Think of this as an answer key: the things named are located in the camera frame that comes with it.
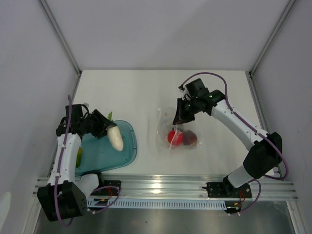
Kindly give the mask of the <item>bright red tomato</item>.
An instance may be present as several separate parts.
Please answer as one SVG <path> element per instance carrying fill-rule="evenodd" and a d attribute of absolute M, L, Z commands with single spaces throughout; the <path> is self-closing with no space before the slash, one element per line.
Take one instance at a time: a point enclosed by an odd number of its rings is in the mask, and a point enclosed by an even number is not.
<path fill-rule="evenodd" d="M 180 130 L 171 130 L 167 135 L 167 141 L 173 146 L 179 146 L 183 142 L 183 133 Z"/>

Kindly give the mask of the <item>dark red apple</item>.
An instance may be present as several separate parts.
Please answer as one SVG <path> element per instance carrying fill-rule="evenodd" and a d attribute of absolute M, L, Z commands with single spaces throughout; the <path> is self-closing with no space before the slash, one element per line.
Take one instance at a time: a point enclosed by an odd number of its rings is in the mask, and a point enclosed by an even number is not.
<path fill-rule="evenodd" d="M 191 131 L 191 130 L 186 130 L 183 132 L 183 144 L 185 146 L 196 146 L 198 142 L 198 137 L 197 135 Z"/>

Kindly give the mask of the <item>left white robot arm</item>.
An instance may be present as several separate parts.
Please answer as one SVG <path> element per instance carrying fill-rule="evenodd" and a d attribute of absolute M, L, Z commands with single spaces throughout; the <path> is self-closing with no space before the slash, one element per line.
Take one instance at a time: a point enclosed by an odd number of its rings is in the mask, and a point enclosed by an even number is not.
<path fill-rule="evenodd" d="M 84 104 L 67 105 L 66 115 L 56 129 L 57 153 L 54 166 L 46 186 L 37 191 L 41 207 L 51 222 L 73 220 L 89 211 L 87 199 L 93 193 L 100 195 L 107 191 L 113 196 L 120 188 L 105 183 L 99 170 L 88 171 L 76 180 L 75 169 L 82 138 L 91 134 L 96 139 L 110 136 L 117 124 L 106 118 L 98 110 L 83 112 Z"/>

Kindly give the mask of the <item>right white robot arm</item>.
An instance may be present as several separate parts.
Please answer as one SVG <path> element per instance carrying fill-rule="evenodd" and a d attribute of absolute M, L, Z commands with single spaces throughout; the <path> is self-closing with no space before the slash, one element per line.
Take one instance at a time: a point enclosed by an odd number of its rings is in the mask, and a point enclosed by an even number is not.
<path fill-rule="evenodd" d="M 248 151 L 243 164 L 223 178 L 222 190 L 225 195 L 235 196 L 240 187 L 265 176 L 282 162 L 281 136 L 276 132 L 269 134 L 240 116 L 221 91 L 203 91 L 178 98 L 173 125 L 194 121 L 199 112 L 207 113 L 220 121 L 238 137 Z"/>

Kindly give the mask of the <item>clear zip top bag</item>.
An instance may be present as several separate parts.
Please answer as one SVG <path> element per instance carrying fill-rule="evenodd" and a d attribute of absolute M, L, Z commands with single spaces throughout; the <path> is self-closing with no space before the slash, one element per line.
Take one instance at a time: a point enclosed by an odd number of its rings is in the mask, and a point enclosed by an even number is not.
<path fill-rule="evenodd" d="M 173 125 L 176 110 L 158 108 L 156 147 L 166 153 L 182 153 L 203 145 L 202 134 L 194 122 Z"/>

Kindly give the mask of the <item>green orange mango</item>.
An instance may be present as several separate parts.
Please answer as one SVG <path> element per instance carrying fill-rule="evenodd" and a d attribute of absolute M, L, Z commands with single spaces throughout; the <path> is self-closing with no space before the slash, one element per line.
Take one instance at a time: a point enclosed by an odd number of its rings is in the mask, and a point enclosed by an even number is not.
<path fill-rule="evenodd" d="M 77 152 L 77 158 L 76 158 L 76 168 L 80 166 L 81 159 L 82 159 L 82 148 L 79 147 L 78 152 Z"/>

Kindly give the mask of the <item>white radish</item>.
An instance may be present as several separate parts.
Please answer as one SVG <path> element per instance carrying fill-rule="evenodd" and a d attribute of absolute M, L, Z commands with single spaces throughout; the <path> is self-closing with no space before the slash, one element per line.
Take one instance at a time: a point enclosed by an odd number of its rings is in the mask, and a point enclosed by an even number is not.
<path fill-rule="evenodd" d="M 109 124 L 107 127 L 107 136 L 109 141 L 115 150 L 121 152 L 123 150 L 124 143 L 118 125 L 113 122 L 113 112 L 108 114 L 108 120 Z"/>

